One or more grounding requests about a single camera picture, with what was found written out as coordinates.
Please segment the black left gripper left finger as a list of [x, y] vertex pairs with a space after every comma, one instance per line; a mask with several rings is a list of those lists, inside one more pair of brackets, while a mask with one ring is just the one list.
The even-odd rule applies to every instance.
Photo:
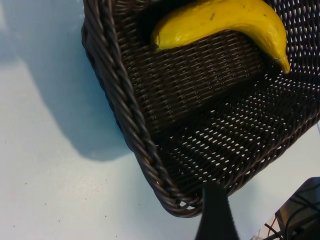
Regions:
[[203, 188], [202, 196], [202, 217], [195, 238], [236, 240], [238, 233], [224, 188], [217, 183], [208, 183]]

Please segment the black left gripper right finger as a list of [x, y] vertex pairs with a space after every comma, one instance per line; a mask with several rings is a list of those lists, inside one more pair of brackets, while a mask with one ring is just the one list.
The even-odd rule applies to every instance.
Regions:
[[311, 177], [294, 193], [294, 201], [299, 207], [320, 207], [320, 178]]

